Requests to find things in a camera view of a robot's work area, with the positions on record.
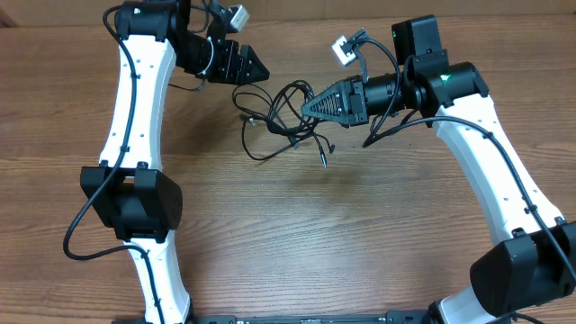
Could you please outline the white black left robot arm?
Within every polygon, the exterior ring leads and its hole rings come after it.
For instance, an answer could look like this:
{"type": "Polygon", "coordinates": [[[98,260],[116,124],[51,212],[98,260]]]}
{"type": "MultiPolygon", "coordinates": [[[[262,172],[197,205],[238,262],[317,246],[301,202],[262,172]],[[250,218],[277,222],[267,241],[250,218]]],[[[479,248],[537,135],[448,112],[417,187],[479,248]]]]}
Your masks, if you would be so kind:
{"type": "Polygon", "coordinates": [[[165,175],[161,132],[175,68],[203,82],[243,86],[267,80],[268,69],[234,35],[248,21],[240,4],[203,5],[207,23],[189,29],[188,1],[126,1],[103,22],[117,41],[120,69],[112,124],[96,166],[81,171],[87,207],[130,253],[142,288],[146,323],[193,317],[176,253],[183,214],[180,186],[165,175]]]}

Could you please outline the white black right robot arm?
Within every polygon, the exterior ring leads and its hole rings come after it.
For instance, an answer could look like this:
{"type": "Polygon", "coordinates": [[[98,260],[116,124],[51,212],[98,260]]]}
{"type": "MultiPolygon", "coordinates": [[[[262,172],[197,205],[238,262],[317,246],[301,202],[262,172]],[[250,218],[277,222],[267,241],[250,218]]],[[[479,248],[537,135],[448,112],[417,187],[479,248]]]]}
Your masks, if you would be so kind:
{"type": "Polygon", "coordinates": [[[389,311],[388,323],[508,323],[524,309],[575,289],[575,226],[540,191],[500,125],[478,69],[451,64],[437,19],[395,23],[387,54],[394,70],[337,81],[301,108],[305,116],[344,127],[369,124],[368,144],[400,127],[424,124],[448,146],[484,212],[492,248],[474,262],[461,292],[426,310],[389,311]]]}

